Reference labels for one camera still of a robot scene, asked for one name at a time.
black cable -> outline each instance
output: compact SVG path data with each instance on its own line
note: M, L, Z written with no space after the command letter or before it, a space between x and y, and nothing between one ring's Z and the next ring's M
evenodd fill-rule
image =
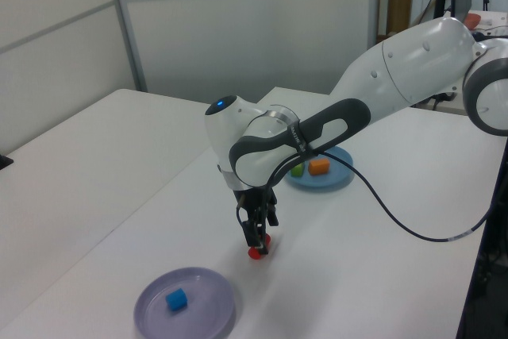
M418 24L421 23L421 21L423 20L423 17L425 16L425 14L427 13L427 11L429 10L429 6L430 6L430 3L431 3L432 0L429 0L429 2L427 3L427 7L423 10L423 12L421 13L421 16L420 16L420 20L418 20Z
M436 111L438 103L439 103L439 100L436 98L436 101L434 101L434 106L432 106L432 111Z
M357 171L351 164L345 162L344 160L342 160L340 158L337 158L336 156L334 156L334 155L332 155L332 154L330 154L328 152L317 152L317 153L319 153L321 155L324 155L324 156L327 156L328 158L331 158L333 160L336 160L337 162L343 164L344 166L349 168L351 171L353 171L360 179L362 179L362 181L365 183L367 188L374 195L375 199L378 201L378 203L381 205L381 207L384 209L384 211L387 213L387 215L390 216L390 218L395 222L395 224L397 224L398 226L400 226L402 229L404 229L406 232L412 234L413 236L418 237L418 238L420 238L422 240L425 240L425 241L450 242L450 241L455 241L455 240L458 240L458 239L460 239L462 237L466 237L466 236L470 235L471 233L475 232L485 222L485 220L488 219L488 217L491 215L492 211L494 210L494 208L495 208L495 206L497 205L497 202L498 202L498 196L497 196L495 198L495 202L491 203L491 207L483 215L483 217L479 220L479 222L477 222L475 224L475 226L473 226L471 229L467 230L464 233L461 233L461 234L459 234L457 236L453 236L453 237L449 237L449 238L431 238L431 237L422 236L421 234L414 232L413 230L409 229L404 224L402 224L399 220L397 220L397 218L390 212L390 210L388 210L387 206L384 204L383 200L381 200L381 198L375 192L374 188L368 182L368 180L365 179L365 177L362 174L360 174L360 172Z
M491 28L475 28L475 31L491 31L492 29L496 28L506 28L508 25L498 25L497 27L491 27Z

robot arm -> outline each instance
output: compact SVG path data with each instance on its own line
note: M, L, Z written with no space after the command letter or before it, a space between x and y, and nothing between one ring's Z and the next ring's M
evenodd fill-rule
M369 49L349 66L325 105L302 121L283 106L263 109L234 96L215 102L206 111L206 128L239 206L245 200L253 205L249 233L242 225L245 236L254 237L251 246L264 248L266 211L275 216L271 187L293 166L405 107L461 90L478 127L508 135L508 40L476 42L462 23L444 17ZM270 197L261 200L264 188Z

table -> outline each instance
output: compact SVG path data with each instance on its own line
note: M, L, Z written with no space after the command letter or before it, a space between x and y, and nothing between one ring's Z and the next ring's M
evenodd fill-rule
M300 116L322 94L275 88ZM487 209L505 138L467 118L405 109L341 147L403 223L449 237ZM390 220L359 179L315 194L276 188L280 227L250 260L231 191L207 149L0 331L1 339L134 338L133 306L159 275L212 268L233 285L230 337L455 337L483 229L446 244Z
M14 164L0 171L0 328L208 147L205 110L115 91L9 154Z

blue plate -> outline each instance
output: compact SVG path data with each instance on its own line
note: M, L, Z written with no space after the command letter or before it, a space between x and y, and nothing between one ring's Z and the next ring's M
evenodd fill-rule
M340 147L332 147L326 152L337 156L344 162L352 165L352 157L347 151ZM335 191L346 187L354 178L354 173L343 164L328 158L327 156L319 155L314 159L327 158L330 161L330 169L327 174L312 176L309 171L309 161L305 162L305 169L303 170L303 176L296 177L291 176L288 172L285 176L287 181L297 187L310 188L310 189L322 189L323 191Z
M182 289L187 306L171 311L166 295ZM233 289L222 275L206 268L181 268L162 275L141 293L134 322L146 339L218 339L235 321Z

